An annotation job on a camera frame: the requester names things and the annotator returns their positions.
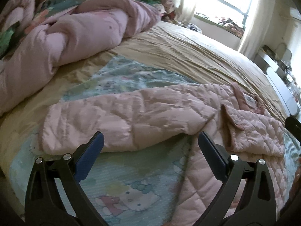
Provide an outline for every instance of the white curtain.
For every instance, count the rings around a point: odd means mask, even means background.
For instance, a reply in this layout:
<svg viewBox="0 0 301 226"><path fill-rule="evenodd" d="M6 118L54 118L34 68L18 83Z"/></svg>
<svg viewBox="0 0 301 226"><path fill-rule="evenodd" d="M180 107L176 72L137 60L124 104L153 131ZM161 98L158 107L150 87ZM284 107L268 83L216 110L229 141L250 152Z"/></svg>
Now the white curtain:
<svg viewBox="0 0 301 226"><path fill-rule="evenodd" d="M238 51L250 60L256 56L262 46L270 25L276 0L253 0L246 31L241 39Z"/></svg>
<svg viewBox="0 0 301 226"><path fill-rule="evenodd" d="M189 23L195 13L198 0L180 0L180 6L176 10L176 20Z"/></svg>

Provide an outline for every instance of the clothes pile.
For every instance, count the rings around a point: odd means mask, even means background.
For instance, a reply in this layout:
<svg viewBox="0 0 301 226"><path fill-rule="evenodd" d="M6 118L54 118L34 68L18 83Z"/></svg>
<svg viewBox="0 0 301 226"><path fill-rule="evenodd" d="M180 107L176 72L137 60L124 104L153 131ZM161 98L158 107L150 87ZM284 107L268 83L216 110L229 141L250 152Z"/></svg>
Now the clothes pile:
<svg viewBox="0 0 301 226"><path fill-rule="evenodd" d="M137 0L154 6L160 12L161 20L171 24L175 24L187 29L202 33L202 30L194 24L183 24L175 20L175 2L173 0Z"/></svg>
<svg viewBox="0 0 301 226"><path fill-rule="evenodd" d="M239 38L242 38L245 27L244 25L242 27L239 27L236 23L233 22L230 18L222 17L219 21L220 24L224 25L226 28L228 28L230 31L232 31L235 35L237 35Z"/></svg>
<svg viewBox="0 0 301 226"><path fill-rule="evenodd" d="M173 20L176 16L175 14L175 3L173 0L137 0L149 5L156 7L161 11L162 20L165 22L169 22L166 20Z"/></svg>

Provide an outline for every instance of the pink quilted blanket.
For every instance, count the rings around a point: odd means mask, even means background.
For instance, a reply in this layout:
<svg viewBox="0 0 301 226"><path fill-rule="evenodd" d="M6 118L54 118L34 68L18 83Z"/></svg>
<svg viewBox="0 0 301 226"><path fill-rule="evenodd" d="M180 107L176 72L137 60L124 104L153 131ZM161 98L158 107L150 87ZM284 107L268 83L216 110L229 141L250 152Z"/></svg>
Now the pink quilted blanket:
<svg viewBox="0 0 301 226"><path fill-rule="evenodd" d="M276 194L275 213L283 207L287 177L282 124L258 97L236 86L177 85L57 103L41 129L40 149L51 155L72 153L96 131L104 134L103 152L136 151L179 133L194 135L170 225L193 225L221 186L198 147L200 131L243 160L266 160ZM234 212L243 187L244 181L227 215Z"/></svg>
<svg viewBox="0 0 301 226"><path fill-rule="evenodd" d="M19 34L43 1L9 0L0 14L1 31L19 21ZM0 62L0 116L43 88L59 66L112 49L160 19L154 7L134 0L87 0L49 17Z"/></svg>

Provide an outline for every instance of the tan bed sheet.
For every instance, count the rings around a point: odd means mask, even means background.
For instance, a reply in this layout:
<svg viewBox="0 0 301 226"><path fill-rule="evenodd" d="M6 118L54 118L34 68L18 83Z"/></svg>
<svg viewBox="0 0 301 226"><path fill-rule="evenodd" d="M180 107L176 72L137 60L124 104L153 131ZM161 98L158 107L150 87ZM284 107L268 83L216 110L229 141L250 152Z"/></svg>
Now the tan bed sheet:
<svg viewBox="0 0 301 226"><path fill-rule="evenodd" d="M285 110L269 81L242 54L189 29L160 22L115 49L61 67L41 91L24 100L0 119L0 167L8 176L10 164L29 133L72 85L86 81L115 55L184 74L201 83L237 82L257 93L272 116L284 123Z"/></svg>

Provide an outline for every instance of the white wall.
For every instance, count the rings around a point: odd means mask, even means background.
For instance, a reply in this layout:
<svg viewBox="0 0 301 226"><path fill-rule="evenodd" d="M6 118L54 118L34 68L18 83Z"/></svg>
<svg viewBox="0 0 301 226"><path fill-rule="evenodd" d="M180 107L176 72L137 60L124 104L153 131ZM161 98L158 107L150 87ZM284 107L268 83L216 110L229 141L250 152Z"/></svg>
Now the white wall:
<svg viewBox="0 0 301 226"><path fill-rule="evenodd" d="M195 24L197 27L199 27L202 30L203 35L208 36L214 40L217 40L218 42L234 50L238 49L240 44L240 38L233 35L232 33L222 28L219 28L216 25L210 25L195 17L193 17L190 22Z"/></svg>
<svg viewBox="0 0 301 226"><path fill-rule="evenodd" d="M290 2L288 0L276 0L272 20L265 36L263 45L267 45L273 51L277 46L285 42L284 36L289 24Z"/></svg>
<svg viewBox="0 0 301 226"><path fill-rule="evenodd" d="M292 52L291 67L293 75L299 86L301 86L301 21L296 19L289 20L284 39L287 47Z"/></svg>

